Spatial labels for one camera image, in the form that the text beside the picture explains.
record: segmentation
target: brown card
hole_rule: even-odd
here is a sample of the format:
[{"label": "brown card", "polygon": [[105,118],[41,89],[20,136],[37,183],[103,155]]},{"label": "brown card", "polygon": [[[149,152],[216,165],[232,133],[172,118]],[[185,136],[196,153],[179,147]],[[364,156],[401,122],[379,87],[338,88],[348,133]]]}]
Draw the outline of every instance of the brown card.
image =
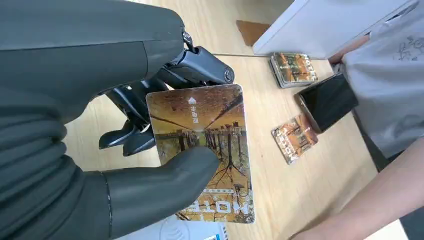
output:
[{"label": "brown card", "polygon": [[243,91],[237,84],[153,92],[146,97],[159,158],[206,146],[221,163],[184,220],[255,221]]},{"label": "brown card", "polygon": [[242,20],[236,20],[235,24],[243,37],[244,44],[249,47],[252,47],[271,26],[269,24]]},{"label": "brown card", "polygon": [[317,134],[304,114],[272,130],[272,135],[288,164],[294,163],[304,152],[318,143]]}]

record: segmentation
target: card stack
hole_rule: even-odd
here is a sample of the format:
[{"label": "card stack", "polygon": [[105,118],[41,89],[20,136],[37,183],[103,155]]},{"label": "card stack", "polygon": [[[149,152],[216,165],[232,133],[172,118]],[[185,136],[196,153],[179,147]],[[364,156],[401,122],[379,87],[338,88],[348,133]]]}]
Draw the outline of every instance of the card stack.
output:
[{"label": "card stack", "polygon": [[274,53],[269,62],[278,86],[282,89],[308,86],[318,80],[306,54]]}]

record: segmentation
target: smartphone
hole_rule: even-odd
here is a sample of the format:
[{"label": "smartphone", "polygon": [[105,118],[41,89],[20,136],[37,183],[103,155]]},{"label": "smartphone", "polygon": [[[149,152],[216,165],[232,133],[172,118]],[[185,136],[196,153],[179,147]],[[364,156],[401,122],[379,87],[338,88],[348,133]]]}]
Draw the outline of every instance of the smartphone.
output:
[{"label": "smartphone", "polygon": [[359,104],[342,73],[303,89],[294,98],[318,134],[325,132]]}]

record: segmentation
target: black phone screen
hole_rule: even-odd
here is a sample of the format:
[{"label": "black phone screen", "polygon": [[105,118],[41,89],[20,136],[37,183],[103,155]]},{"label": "black phone screen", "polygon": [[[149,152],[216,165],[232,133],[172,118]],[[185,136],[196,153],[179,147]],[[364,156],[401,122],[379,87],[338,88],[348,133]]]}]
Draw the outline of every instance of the black phone screen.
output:
[{"label": "black phone screen", "polygon": [[299,94],[322,132],[358,105],[358,100],[343,74],[312,85]]}]

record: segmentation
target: person's arm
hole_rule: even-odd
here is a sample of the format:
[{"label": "person's arm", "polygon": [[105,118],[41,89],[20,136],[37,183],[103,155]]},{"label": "person's arm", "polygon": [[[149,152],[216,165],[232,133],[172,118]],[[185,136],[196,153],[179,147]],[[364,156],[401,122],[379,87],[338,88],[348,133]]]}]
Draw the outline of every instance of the person's arm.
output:
[{"label": "person's arm", "polygon": [[424,206],[424,139],[417,140],[347,206],[293,240],[363,240]]}]

